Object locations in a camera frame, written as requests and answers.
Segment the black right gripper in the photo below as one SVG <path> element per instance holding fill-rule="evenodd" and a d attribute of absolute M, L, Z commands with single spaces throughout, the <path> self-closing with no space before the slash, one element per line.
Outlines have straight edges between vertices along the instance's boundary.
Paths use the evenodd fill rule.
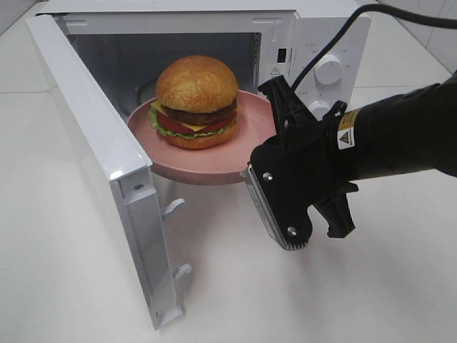
<path fill-rule="evenodd" d="M 258 90 L 271 104 L 276 135 L 257 146 L 249 162 L 281 233 L 288 242 L 308 242 L 308 208 L 315 207 L 328 223 L 329 238 L 347 237 L 355 229 L 347 195 L 358 187 L 336 170 L 332 158 L 355 147 L 358 111 L 346 111 L 339 101 L 318 121 L 283 75 Z"/>

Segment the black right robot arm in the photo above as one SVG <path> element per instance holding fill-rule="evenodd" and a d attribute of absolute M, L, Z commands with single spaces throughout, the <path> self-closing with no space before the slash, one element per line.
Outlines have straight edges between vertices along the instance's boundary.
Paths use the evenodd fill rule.
<path fill-rule="evenodd" d="M 331 238 L 354 228 L 347 196 L 357 181 L 437 169 L 456 175 L 456 78 L 349 111 L 342 101 L 317 119 L 278 76 L 260 86 L 276 133 L 251 153 L 245 180 L 270 237 L 304 248 L 308 208 Z"/>

